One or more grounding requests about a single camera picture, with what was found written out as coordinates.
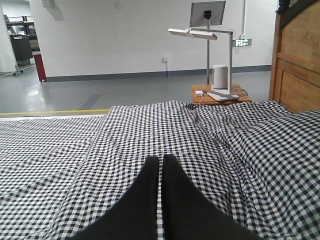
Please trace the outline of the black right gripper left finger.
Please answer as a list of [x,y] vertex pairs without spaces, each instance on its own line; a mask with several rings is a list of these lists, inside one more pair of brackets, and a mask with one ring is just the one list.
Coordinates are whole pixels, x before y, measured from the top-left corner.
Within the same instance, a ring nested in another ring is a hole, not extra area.
[[159,158],[149,156],[124,195],[71,240],[156,240]]

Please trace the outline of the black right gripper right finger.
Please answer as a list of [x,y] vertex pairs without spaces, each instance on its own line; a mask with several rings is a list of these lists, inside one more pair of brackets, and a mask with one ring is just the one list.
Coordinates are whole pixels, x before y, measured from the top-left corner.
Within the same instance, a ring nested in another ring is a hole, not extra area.
[[167,240],[257,240],[209,202],[174,155],[163,157],[161,205]]

